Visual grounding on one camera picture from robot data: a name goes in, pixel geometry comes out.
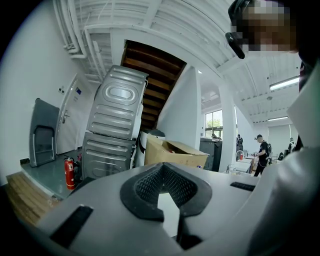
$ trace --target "gray floor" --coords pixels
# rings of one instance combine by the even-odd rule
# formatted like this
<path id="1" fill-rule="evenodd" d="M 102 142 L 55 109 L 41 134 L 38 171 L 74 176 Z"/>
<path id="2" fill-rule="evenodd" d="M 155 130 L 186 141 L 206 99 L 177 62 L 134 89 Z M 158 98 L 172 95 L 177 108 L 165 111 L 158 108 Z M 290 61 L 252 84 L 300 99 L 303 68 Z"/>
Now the gray floor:
<path id="1" fill-rule="evenodd" d="M 77 155 L 81 153 L 80 150 L 74 150 L 65 153 L 69 157 L 77 160 Z M 33 178 L 50 192 L 52 192 L 59 199 L 66 199 L 72 190 L 69 190 L 66 185 L 65 177 L 65 156 L 58 155 L 53 162 L 46 163 L 39 167 L 31 168 L 30 164 L 23 164 L 21 167 Z"/>

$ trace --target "red fire extinguisher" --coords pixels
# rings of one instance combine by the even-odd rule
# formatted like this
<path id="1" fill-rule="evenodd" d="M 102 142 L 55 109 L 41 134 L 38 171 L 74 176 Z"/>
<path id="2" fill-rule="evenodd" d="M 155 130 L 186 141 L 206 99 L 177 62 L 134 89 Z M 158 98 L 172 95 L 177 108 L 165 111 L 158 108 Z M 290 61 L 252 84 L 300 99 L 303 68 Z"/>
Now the red fire extinguisher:
<path id="1" fill-rule="evenodd" d="M 69 190 L 75 189 L 75 168 L 74 168 L 75 160 L 72 157 L 66 155 L 64 159 L 64 174 L 65 174 L 65 182 L 66 187 Z"/>

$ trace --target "tube light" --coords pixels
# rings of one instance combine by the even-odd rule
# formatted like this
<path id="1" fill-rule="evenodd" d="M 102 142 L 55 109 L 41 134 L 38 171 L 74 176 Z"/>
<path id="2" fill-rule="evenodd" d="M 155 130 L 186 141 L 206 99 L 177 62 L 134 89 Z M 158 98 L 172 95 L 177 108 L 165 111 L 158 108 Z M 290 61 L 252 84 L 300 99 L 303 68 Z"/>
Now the tube light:
<path id="1" fill-rule="evenodd" d="M 274 91 L 274 90 L 280 89 L 282 87 L 293 85 L 295 83 L 298 83 L 299 79 L 300 79 L 300 75 L 297 75 L 297 76 L 292 77 L 292 78 L 290 78 L 288 80 L 284 80 L 284 81 L 281 81 L 281 82 L 277 82 L 277 83 L 271 84 L 270 85 L 270 90 Z"/>
<path id="2" fill-rule="evenodd" d="M 287 119 L 287 118 L 288 118 L 287 116 L 278 117 L 278 118 L 271 118 L 271 119 L 269 119 L 268 121 L 275 121 L 275 120 L 281 120 L 281 119 Z"/>

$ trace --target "door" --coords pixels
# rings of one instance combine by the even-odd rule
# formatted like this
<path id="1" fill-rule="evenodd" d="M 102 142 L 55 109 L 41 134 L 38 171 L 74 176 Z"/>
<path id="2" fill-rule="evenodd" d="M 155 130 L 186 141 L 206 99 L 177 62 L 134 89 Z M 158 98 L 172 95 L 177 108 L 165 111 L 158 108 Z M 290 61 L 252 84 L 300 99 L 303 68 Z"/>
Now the door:
<path id="1" fill-rule="evenodd" d="M 62 107 L 57 133 L 58 155 L 82 146 L 94 100 L 91 95 L 91 91 L 79 79 L 74 81 Z"/>

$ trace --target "black rectangular slot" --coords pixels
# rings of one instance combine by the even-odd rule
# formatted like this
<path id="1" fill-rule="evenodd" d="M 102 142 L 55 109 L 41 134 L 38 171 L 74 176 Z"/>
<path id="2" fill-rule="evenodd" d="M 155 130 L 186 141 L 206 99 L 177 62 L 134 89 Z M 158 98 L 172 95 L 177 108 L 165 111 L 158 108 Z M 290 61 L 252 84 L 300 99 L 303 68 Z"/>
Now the black rectangular slot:
<path id="1" fill-rule="evenodd" d="M 241 190 L 247 190 L 247 191 L 254 191 L 256 187 L 254 185 L 244 184 L 240 182 L 233 182 L 230 184 L 230 186 L 241 189 Z"/>
<path id="2" fill-rule="evenodd" d="M 51 239 L 68 248 L 93 212 L 88 206 L 79 206 L 69 218 L 51 235 Z"/>

